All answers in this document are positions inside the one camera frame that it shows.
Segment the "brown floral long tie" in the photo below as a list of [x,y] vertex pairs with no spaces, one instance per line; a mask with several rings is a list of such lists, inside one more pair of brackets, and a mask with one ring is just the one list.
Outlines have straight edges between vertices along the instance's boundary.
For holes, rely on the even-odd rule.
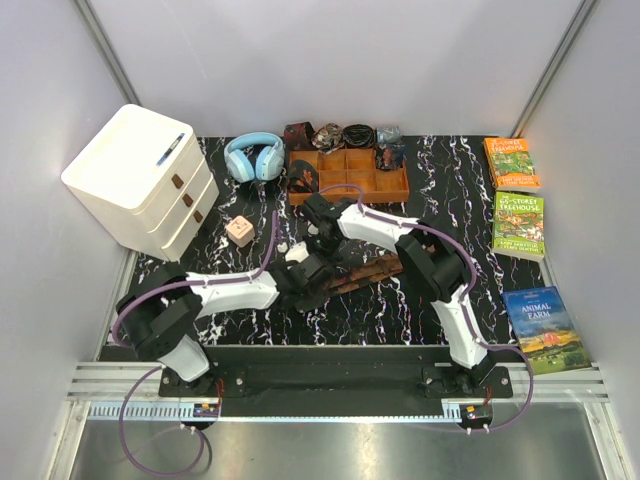
[[329,297],[346,294],[402,272],[403,266],[399,257],[395,254],[385,254],[351,270],[337,272],[334,278],[323,286],[323,292]]

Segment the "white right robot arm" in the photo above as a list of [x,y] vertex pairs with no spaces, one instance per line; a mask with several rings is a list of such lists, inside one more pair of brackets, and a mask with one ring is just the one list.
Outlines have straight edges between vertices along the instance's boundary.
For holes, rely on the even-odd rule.
[[358,240],[396,254],[410,285],[437,313],[457,390],[472,397],[488,387],[495,361],[471,306],[477,272],[461,244],[419,219],[380,212],[350,198],[332,203],[314,193],[301,213],[317,229],[307,237],[311,251],[329,256],[341,242]]

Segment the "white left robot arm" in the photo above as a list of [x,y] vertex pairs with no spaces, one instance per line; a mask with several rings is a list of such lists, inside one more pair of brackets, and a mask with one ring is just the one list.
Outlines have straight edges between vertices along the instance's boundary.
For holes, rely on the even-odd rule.
[[169,262],[120,299],[112,338],[131,348],[138,360],[172,370],[190,393],[203,396],[214,388],[216,372],[189,335],[197,319],[273,306],[309,310],[324,296],[334,273],[335,267],[318,253],[289,255],[263,270],[218,275],[188,272]]

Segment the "orange compartment tray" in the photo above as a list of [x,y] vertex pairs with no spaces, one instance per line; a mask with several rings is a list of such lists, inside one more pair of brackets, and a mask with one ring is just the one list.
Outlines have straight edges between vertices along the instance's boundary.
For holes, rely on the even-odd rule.
[[[290,151],[289,165],[297,159],[305,160],[316,168],[318,192],[323,191],[330,201],[342,197],[358,199],[360,192],[363,192],[362,201],[370,204],[403,203],[409,199],[406,168],[403,166],[392,171],[377,169],[373,149],[339,149],[329,155],[317,150]],[[310,195],[288,192],[289,203],[301,205]]]

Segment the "black marble pattern mat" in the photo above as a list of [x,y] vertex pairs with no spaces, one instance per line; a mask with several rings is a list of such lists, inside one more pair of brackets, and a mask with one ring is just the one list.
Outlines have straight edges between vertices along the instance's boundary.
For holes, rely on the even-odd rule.
[[[256,268],[268,254],[270,228],[297,242],[306,227],[288,201],[284,181],[239,185],[224,164],[223,137],[203,137],[201,150],[220,194],[204,227],[181,262],[199,273],[239,272]],[[388,204],[385,211],[418,217],[446,232],[470,254],[478,273],[470,298],[484,338],[491,343],[515,339],[503,294],[540,287],[543,276],[535,262],[494,254],[491,250],[495,191],[479,136],[409,136],[406,144],[409,199]],[[225,227],[236,216],[254,226],[255,238],[235,245]],[[444,341],[431,305],[419,297],[403,275],[340,296],[319,308],[238,310],[197,319],[189,333],[214,345],[430,345]]]

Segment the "dark red rolled tie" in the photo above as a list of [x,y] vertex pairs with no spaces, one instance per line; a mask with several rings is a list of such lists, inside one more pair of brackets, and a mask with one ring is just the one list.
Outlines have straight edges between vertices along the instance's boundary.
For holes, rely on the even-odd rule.
[[314,133],[309,121],[287,124],[283,131],[283,143],[291,151],[315,150],[312,142]]

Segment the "pink cube power adapter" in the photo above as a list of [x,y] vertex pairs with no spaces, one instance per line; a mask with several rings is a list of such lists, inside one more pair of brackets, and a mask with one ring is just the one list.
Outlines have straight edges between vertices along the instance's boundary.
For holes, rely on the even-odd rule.
[[255,238],[253,224],[241,215],[231,220],[225,230],[229,239],[240,248],[245,247]]

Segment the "dark floral rolled tie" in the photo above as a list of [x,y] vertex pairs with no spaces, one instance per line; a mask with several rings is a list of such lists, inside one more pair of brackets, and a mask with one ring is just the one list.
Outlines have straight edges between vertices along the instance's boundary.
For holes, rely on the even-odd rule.
[[404,166],[404,143],[378,144],[375,148],[376,168],[382,171],[392,171]]

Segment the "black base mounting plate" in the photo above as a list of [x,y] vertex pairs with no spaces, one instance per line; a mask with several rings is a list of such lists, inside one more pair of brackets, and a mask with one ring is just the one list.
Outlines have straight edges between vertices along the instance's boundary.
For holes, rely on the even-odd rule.
[[199,401],[222,396],[227,421],[452,421],[444,401],[472,403],[513,396],[502,355],[478,387],[454,378],[445,346],[250,347],[205,350],[211,369],[187,383],[171,370],[162,397]]

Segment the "blue pen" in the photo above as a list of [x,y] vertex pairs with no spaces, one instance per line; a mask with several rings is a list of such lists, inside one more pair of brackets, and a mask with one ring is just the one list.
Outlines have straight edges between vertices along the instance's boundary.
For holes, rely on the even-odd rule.
[[156,162],[156,166],[161,166],[174,152],[176,147],[180,144],[182,139],[184,138],[185,133],[181,132],[177,137],[173,140],[173,142],[169,145],[169,147],[165,150],[165,152],[161,155],[161,157]]

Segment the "white three-drawer cabinet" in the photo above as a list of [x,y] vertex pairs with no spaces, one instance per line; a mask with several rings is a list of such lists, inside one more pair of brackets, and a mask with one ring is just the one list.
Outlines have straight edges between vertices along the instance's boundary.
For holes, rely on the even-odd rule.
[[193,128],[134,104],[114,114],[61,180],[120,245],[169,262],[182,257],[219,195]]

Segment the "orange treehouse book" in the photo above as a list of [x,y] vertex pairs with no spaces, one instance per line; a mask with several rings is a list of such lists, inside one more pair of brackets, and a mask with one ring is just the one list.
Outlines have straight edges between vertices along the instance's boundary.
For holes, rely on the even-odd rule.
[[497,191],[536,193],[540,189],[525,139],[487,137],[483,146]]

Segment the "green treehouse book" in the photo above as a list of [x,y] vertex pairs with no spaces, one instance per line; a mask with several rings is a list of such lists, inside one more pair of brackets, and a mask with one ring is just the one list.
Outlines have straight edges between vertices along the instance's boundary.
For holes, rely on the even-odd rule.
[[499,191],[494,200],[492,252],[540,262],[546,254],[544,199]]

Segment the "blue Animal Farm book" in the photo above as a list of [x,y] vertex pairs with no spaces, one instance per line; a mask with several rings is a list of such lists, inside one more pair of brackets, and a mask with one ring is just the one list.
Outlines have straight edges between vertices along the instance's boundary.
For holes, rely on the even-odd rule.
[[591,367],[589,354],[555,286],[505,292],[503,301],[535,375]]

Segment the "aluminium front rail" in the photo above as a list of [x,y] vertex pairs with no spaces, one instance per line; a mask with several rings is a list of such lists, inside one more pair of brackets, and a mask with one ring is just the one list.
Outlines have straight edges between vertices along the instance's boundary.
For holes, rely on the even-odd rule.
[[448,363],[302,361],[219,365],[186,383],[158,363],[86,362],[67,394],[100,419],[180,422],[460,423],[492,416],[498,404],[606,403],[591,366],[532,376],[522,363],[500,363],[465,393],[445,377]]

